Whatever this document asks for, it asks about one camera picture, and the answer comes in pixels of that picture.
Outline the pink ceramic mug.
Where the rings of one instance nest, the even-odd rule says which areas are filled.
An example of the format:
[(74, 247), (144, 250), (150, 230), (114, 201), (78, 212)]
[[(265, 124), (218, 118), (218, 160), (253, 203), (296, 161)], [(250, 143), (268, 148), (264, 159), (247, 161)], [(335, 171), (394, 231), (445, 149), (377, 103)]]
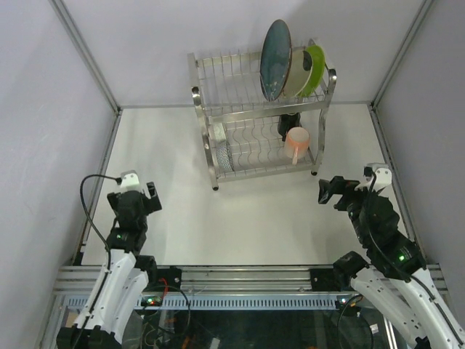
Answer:
[(283, 151), (291, 159), (291, 163), (297, 165), (298, 160), (307, 155), (309, 146), (309, 132), (303, 127), (293, 127), (286, 135)]

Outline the dark blue patterned bowl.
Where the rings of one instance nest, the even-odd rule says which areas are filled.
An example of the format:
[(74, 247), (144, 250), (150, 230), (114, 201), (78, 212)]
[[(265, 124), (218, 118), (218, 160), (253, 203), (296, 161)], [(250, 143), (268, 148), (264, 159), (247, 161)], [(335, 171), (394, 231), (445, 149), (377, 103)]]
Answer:
[(219, 168), (223, 172), (233, 172), (233, 157), (230, 150), (228, 141), (223, 141), (216, 146), (216, 157)]

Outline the black mug cream inside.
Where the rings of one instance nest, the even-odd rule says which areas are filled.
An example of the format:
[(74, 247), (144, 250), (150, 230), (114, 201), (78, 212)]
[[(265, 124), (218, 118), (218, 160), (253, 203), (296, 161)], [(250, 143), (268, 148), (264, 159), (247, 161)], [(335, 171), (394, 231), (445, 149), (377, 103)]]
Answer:
[(278, 133), (281, 136), (283, 142), (286, 141), (286, 136), (292, 128), (301, 126), (300, 119), (300, 113), (289, 113), (280, 115), (278, 121)]

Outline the teal patterned white bowl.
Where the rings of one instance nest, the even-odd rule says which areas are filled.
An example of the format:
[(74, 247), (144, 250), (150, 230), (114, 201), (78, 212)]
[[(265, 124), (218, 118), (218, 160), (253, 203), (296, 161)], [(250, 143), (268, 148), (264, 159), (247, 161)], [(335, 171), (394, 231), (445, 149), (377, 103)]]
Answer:
[(212, 125), (214, 139), (217, 143), (227, 141), (227, 132), (223, 123), (215, 123)]

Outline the stainless steel dish rack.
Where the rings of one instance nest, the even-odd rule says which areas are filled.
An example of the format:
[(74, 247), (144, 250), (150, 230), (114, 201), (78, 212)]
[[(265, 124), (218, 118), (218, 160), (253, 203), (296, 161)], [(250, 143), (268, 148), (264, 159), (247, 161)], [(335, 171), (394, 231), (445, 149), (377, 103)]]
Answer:
[[(213, 190), (232, 180), (306, 170), (317, 175), (323, 162), (326, 117), (337, 82), (335, 65), (325, 59), (325, 75), (309, 97), (268, 102), (260, 86), (260, 58), (260, 52), (245, 50), (215, 57), (187, 55), (191, 95)], [(307, 155), (297, 165), (285, 156), (278, 133), (280, 115), (289, 113), (301, 114), (301, 125), (311, 139)], [(225, 126), (233, 172), (223, 172), (217, 163), (215, 123)]]

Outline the cream plate with floral print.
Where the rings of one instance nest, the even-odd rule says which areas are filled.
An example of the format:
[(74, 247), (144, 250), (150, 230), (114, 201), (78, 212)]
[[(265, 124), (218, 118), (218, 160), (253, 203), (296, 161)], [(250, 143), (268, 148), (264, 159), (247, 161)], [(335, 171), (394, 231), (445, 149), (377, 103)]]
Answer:
[(296, 97), (306, 87), (312, 74), (313, 61), (306, 49), (296, 49), (292, 53), (291, 67), (282, 97), (291, 99)]

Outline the lime green plate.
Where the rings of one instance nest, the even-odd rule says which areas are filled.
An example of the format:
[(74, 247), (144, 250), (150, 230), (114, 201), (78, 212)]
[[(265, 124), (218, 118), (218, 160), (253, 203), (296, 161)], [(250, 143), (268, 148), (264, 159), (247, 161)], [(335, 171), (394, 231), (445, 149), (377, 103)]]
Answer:
[(312, 45), (305, 49), (312, 58), (312, 72), (310, 79), (303, 90), (298, 94), (299, 97), (309, 97), (320, 85), (326, 66), (326, 57), (323, 49), (318, 45)]

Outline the blue glazed ceramic plate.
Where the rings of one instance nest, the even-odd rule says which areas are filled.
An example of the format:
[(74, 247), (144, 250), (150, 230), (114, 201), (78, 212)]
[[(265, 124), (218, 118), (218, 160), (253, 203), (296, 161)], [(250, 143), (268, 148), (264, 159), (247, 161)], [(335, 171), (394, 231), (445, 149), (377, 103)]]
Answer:
[(259, 76), (262, 94), (268, 102), (277, 100), (286, 85), (291, 67), (291, 34), (284, 20), (275, 20), (262, 46)]

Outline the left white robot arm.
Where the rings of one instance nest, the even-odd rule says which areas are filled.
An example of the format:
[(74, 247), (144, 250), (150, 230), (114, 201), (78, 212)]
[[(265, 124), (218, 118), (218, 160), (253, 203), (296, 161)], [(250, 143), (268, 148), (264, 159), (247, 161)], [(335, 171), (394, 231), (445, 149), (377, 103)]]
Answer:
[(140, 252), (147, 217), (162, 206), (155, 184), (148, 182), (146, 193), (134, 177), (122, 177), (120, 190), (107, 195), (115, 215), (106, 238), (108, 261), (73, 325), (60, 328), (58, 348), (122, 348), (134, 306), (145, 287), (156, 280), (155, 258)]

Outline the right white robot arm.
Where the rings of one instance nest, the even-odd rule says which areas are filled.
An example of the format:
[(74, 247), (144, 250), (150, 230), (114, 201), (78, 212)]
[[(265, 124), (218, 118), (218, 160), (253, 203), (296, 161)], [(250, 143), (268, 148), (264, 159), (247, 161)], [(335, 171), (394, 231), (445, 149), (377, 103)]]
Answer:
[(387, 168), (365, 168), (365, 182), (335, 176), (320, 180), (318, 202), (338, 195), (334, 208), (346, 212), (362, 257), (348, 252), (334, 264), (342, 287), (366, 298), (411, 348), (463, 348), (464, 329), (437, 291), (417, 244), (398, 230), (399, 215), (381, 192), (392, 183)]

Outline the aluminium frame post right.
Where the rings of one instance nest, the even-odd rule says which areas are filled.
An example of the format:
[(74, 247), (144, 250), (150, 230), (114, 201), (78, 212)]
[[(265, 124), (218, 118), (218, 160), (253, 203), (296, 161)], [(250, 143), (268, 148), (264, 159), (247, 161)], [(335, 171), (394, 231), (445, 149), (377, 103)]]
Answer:
[(421, 27), (423, 26), (425, 20), (427, 19), (432, 7), (436, 4), (435, 0), (423, 0), (420, 4), (420, 7), (416, 11), (411, 24), (409, 25), (403, 40), (401, 41), (399, 47), (397, 48), (395, 55), (389, 64), (387, 72), (384, 74), (381, 83), (376, 90), (376, 93), (371, 101), (370, 106), (372, 109), (378, 107), (383, 98), (385, 92), (387, 91), (391, 81), (395, 77), (396, 72), (400, 68), (401, 63), (403, 62), (405, 56), (408, 53), (408, 50), (411, 48), (414, 40), (419, 34)]

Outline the aluminium frame post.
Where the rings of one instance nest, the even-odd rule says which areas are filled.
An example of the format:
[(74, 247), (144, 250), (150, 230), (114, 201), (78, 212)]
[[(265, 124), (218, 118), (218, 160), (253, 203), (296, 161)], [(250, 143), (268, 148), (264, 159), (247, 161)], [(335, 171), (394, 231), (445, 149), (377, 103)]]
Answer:
[(421, 27), (423, 26), (425, 20), (427, 19), (432, 7), (436, 4), (435, 0), (423, 0), (420, 4), (420, 7), (416, 11), (411, 24), (409, 25), (403, 40), (401, 41), (399, 47), (397, 48), (395, 55), (389, 64), (387, 72), (384, 74), (381, 83), (376, 90), (376, 93), (371, 101), (370, 106), (372, 109), (378, 107), (383, 98), (385, 92), (387, 91), (391, 81), (395, 77), (396, 72), (400, 68), (401, 63), (403, 62), (405, 56), (408, 53), (408, 50), (411, 48), (414, 40), (419, 34)]
[(76, 21), (73, 19), (73, 16), (70, 13), (66, 3), (62, 0), (50, 0), (49, 3), (55, 11), (55, 14), (61, 22), (63, 28), (65, 29), (69, 39), (76, 48), (78, 55), (82, 59), (88, 72), (97, 85), (97, 88), (102, 93), (102, 96), (109, 105), (110, 109), (117, 116), (121, 111), (121, 106), (118, 104), (116, 98), (114, 97), (110, 86), (108, 85), (99, 65), (97, 64), (97, 61), (95, 60), (94, 55), (92, 54), (83, 34), (77, 26)]

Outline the aluminium front rail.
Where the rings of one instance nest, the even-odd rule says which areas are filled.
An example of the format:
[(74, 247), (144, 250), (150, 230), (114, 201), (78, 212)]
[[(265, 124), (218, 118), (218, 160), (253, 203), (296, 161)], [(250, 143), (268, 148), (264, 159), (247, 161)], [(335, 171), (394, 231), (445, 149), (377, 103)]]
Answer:
[[(447, 294), (439, 265), (428, 265), (433, 282)], [(88, 294), (100, 273), (95, 265), (59, 269), (55, 294)], [(335, 293), (351, 290), (336, 281), (331, 265), (268, 266), (158, 266), (157, 276), (186, 294), (298, 294)]]

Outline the aluminium frame post left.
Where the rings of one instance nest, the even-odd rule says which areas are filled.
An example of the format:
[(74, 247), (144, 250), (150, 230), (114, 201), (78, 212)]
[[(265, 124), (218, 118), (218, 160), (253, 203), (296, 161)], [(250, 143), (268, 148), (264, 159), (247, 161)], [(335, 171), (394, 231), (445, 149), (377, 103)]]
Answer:
[(88, 72), (97, 85), (97, 88), (102, 93), (102, 96), (109, 105), (110, 109), (117, 116), (121, 111), (121, 106), (118, 104), (116, 98), (114, 97), (110, 86), (108, 85), (99, 65), (97, 64), (97, 61), (95, 60), (94, 55), (92, 54), (83, 34), (77, 26), (76, 21), (73, 19), (73, 16), (70, 13), (66, 3), (62, 0), (50, 0), (49, 3), (55, 11), (55, 14), (61, 22), (63, 28), (65, 29), (69, 39), (76, 48), (78, 55), (82, 59)]

